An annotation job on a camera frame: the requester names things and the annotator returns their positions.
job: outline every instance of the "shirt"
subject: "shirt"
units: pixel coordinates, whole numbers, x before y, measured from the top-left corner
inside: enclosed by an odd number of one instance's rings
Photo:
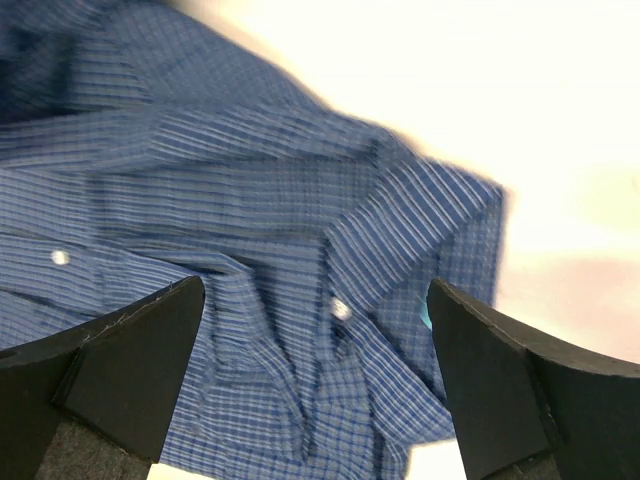
[[[497,185],[162,3],[5,8],[0,348],[195,274],[206,302],[164,462],[398,479],[413,444],[454,435],[421,308],[434,277],[493,299]]]

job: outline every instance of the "black plastic part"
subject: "black plastic part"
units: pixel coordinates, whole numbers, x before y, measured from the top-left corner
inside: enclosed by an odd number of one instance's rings
[[[640,365],[547,335],[442,280],[427,303],[469,480],[550,455],[555,465],[538,462],[544,475],[499,478],[640,478]]]
[[[70,419],[157,462],[203,306],[202,281],[189,277],[117,312],[0,351],[0,478],[33,479]]]

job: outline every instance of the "white button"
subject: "white button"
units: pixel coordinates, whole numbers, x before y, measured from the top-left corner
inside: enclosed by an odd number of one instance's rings
[[[349,320],[351,309],[340,299],[331,299],[331,313],[339,320]]]
[[[51,252],[51,260],[56,265],[67,265],[71,261],[71,256],[64,250],[54,250]]]

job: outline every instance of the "light blue object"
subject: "light blue object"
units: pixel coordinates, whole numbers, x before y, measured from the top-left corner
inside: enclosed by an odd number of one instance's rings
[[[424,322],[424,324],[429,327],[429,330],[433,329],[433,325],[431,324],[431,318],[429,317],[429,309],[427,308],[427,301],[423,300],[422,305],[420,305],[420,318]]]

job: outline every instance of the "white background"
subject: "white background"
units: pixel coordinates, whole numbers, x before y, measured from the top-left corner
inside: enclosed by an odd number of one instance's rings
[[[498,309],[640,362],[637,1],[177,3],[336,109],[502,183]],[[409,478],[463,479],[456,445],[417,448]]]

